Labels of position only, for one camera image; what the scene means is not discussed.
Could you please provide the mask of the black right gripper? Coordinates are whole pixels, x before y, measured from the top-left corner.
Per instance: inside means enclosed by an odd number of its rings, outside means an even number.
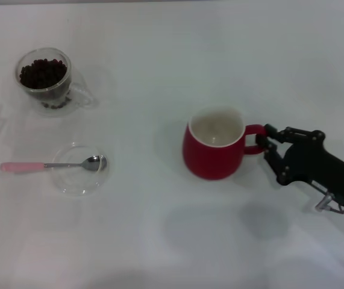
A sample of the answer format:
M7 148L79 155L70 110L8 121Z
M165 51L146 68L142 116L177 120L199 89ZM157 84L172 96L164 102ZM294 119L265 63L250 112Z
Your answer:
M267 136L257 134L255 140L276 175L277 183L288 185L302 181L319 184L333 194L334 200L344 207L344 162L325 150L322 131L305 131L289 126L279 131L270 124L266 124L264 128ZM289 147L282 158L277 151L277 145L267 137L280 143L297 144Z

